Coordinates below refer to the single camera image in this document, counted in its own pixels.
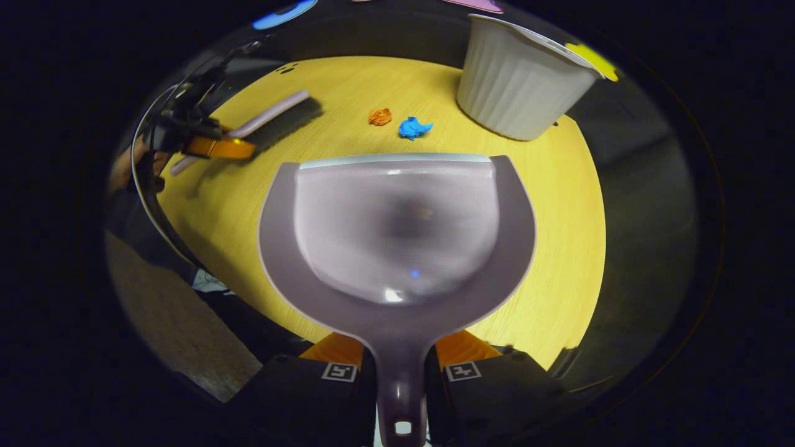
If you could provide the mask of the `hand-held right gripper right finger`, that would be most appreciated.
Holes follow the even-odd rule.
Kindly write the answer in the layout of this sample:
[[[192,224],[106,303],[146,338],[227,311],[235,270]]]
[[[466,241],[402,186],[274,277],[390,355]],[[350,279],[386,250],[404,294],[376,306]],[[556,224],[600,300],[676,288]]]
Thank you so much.
[[[553,420],[565,395],[529,354],[468,331],[435,342],[425,378],[432,446],[509,445]]]

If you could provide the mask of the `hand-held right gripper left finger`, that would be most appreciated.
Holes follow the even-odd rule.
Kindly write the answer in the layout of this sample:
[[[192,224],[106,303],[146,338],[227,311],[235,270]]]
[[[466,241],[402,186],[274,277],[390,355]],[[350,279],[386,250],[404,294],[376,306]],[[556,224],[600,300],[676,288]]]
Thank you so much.
[[[372,446],[375,366],[338,333],[268,360],[236,395],[236,413],[278,446]]]

